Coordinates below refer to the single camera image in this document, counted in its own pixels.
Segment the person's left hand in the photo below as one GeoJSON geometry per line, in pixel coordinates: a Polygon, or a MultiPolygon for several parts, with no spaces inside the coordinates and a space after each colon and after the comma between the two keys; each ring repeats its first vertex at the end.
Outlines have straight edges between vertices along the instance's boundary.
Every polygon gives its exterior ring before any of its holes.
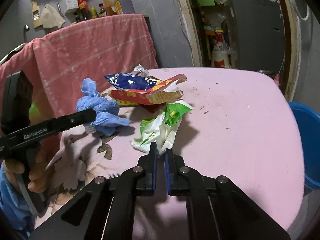
{"type": "MultiPolygon", "coordinates": [[[[46,190],[49,174],[49,171],[46,170],[47,164],[46,153],[43,150],[38,150],[35,157],[35,164],[30,169],[29,173],[29,191],[35,193],[43,193],[46,190]]],[[[16,175],[23,174],[24,165],[15,160],[5,160],[3,162],[3,167],[9,183],[18,193],[21,193],[16,175]]]]}

